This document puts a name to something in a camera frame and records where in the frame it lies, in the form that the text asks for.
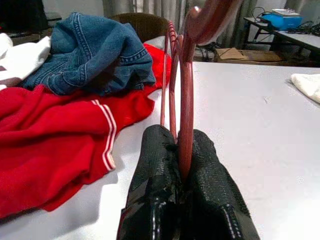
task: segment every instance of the white stripe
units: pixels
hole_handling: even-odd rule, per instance
[[[109,165],[108,165],[108,163],[107,163],[106,152],[107,152],[107,150],[108,150],[108,148],[109,148],[110,136],[111,136],[113,127],[112,127],[111,120],[110,120],[110,118],[109,118],[109,116],[108,116],[105,108],[104,108],[102,105],[100,105],[100,103],[99,103],[99,101],[98,101],[97,99],[94,100],[94,101],[92,101],[92,102],[93,102],[94,105],[98,105],[98,107],[102,110],[102,112],[103,112],[103,114],[104,114],[104,116],[105,116],[105,118],[106,118],[106,120],[107,120],[107,122],[108,122],[108,124],[109,124],[109,133],[108,133],[107,140],[106,140],[105,150],[104,150],[103,153],[102,153],[102,160],[103,160],[103,163],[104,163],[106,169],[107,169],[108,171],[111,171],[112,169],[109,167]]]
[[[107,156],[107,159],[109,160],[109,163],[112,166],[112,168],[115,169],[116,165],[115,165],[114,159],[113,159],[113,157],[111,155],[111,151],[112,151],[112,149],[114,147],[114,142],[115,142],[116,132],[117,132],[117,124],[116,124],[115,118],[114,118],[110,108],[108,107],[108,105],[104,104],[103,106],[106,109],[106,111],[109,113],[109,116],[110,116],[110,119],[111,119],[111,123],[113,125],[113,133],[111,135],[110,146],[109,146],[109,149],[106,152],[106,156]]]

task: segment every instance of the white towel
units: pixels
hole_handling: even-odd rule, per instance
[[[308,98],[320,104],[320,74],[292,74],[291,82]]]
[[[11,39],[0,34],[0,89],[23,81],[46,61],[51,39],[46,36],[38,43],[28,42],[13,46]]]

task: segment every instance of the desk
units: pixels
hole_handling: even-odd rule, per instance
[[[272,28],[268,27],[266,23],[256,22],[253,17],[244,17],[246,21],[245,30],[245,45],[248,44],[248,37],[250,32],[250,25],[254,25],[259,28],[257,34],[255,35],[254,39],[257,40],[259,34],[266,34],[262,33],[262,31],[266,31],[267,34],[272,34],[280,39],[286,40],[288,42],[293,43],[294,45],[300,46],[301,48],[308,49],[314,52],[320,52],[320,37],[312,35],[312,34],[290,34],[286,31],[277,31],[273,30]],[[262,42],[261,44],[274,44],[272,42]]]
[[[315,74],[319,69],[194,62],[193,72],[194,127],[214,141],[260,238],[315,239],[320,214],[320,105],[287,80],[293,73]],[[180,81],[176,83],[178,101]],[[1,222],[0,239],[114,240],[143,131],[160,122],[161,92],[150,97],[156,101],[152,115],[121,131],[115,141],[115,171],[52,212],[38,210]],[[169,126],[168,117],[165,125]]]

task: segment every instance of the chair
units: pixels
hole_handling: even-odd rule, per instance
[[[123,13],[110,19],[122,24],[130,23],[143,43],[167,33],[168,20],[153,14]]]

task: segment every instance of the curtain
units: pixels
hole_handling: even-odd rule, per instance
[[[244,0],[237,13],[218,37],[217,42],[224,48],[235,47],[240,49],[245,37],[244,17],[251,17],[252,9],[256,6],[257,0]]]
[[[187,0],[103,0],[104,16],[146,13],[163,17],[180,29],[186,15]]]

